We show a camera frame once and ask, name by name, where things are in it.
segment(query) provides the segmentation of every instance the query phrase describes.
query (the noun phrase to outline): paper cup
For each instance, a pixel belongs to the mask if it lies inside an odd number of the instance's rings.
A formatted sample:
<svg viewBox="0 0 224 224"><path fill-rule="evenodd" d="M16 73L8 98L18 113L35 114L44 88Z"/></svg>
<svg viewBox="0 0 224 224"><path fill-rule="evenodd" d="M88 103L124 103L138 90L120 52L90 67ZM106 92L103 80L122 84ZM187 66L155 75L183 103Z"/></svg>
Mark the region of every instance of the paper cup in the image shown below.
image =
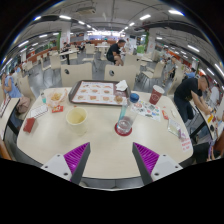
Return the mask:
<svg viewBox="0 0 224 224"><path fill-rule="evenodd" d="M82 107L71 109L66 115L69 127L77 135L83 135L87 131L87 111Z"/></svg>
<svg viewBox="0 0 224 224"><path fill-rule="evenodd" d="M153 105L156 105L160 99L160 97L165 93L164 89L160 86L154 85L152 89L152 94L149 99L149 102Z"/></svg>

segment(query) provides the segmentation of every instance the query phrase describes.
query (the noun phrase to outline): person's arm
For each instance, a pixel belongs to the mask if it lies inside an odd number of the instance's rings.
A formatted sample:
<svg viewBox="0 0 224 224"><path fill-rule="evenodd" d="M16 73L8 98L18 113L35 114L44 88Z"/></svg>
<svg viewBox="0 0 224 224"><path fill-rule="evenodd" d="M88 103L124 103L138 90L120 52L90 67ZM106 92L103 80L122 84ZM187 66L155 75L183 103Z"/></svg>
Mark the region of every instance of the person's arm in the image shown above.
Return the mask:
<svg viewBox="0 0 224 224"><path fill-rule="evenodd" d="M206 109L204 107L204 105L200 102L200 100L198 99L198 95L196 93L194 93L192 90L191 90L191 95L192 95L192 98L193 98L193 101L194 101L194 104L201 110L205 113L205 115L209 115L211 112L209 109Z"/></svg>

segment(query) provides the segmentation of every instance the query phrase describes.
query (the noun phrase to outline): red cup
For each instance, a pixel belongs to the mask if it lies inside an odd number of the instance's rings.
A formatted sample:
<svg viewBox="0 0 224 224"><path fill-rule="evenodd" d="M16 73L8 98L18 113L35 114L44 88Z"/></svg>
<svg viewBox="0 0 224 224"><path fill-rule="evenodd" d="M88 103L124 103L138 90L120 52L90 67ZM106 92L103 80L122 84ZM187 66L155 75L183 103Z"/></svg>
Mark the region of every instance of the red cup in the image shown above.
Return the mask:
<svg viewBox="0 0 224 224"><path fill-rule="evenodd" d="M149 99L149 103L156 105L160 99L160 97L165 93L164 89L160 86L154 85L152 89L152 94Z"/></svg>

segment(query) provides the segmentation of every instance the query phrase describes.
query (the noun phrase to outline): hair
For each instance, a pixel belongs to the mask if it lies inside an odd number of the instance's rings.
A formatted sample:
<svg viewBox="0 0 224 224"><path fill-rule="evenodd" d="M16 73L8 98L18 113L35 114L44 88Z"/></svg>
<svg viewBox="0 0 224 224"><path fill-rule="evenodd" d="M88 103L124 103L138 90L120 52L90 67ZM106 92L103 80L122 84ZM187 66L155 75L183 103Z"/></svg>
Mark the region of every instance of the hair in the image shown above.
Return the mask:
<svg viewBox="0 0 224 224"><path fill-rule="evenodd" d="M126 43L126 41L123 40L123 39L120 39L120 40L118 41L118 44L120 44L120 43Z"/></svg>
<svg viewBox="0 0 224 224"><path fill-rule="evenodd" d="M208 78L206 77L206 75L202 75L202 76L201 76L201 79L206 79L207 84L208 84L208 87L209 87L209 81L208 81Z"/></svg>

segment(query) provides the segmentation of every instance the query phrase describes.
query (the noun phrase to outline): plastic bottle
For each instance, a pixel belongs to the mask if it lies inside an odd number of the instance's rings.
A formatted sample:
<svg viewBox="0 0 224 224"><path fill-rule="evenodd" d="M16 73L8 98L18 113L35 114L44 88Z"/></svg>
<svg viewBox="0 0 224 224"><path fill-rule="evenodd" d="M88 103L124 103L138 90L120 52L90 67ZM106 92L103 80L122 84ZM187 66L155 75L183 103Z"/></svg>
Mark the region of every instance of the plastic bottle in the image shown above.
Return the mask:
<svg viewBox="0 0 224 224"><path fill-rule="evenodd" d="M119 120L117 122L117 132L122 135L127 134L135 121L136 116L138 115L138 108L135 104L139 100L139 95L132 93L130 98L124 100Z"/></svg>

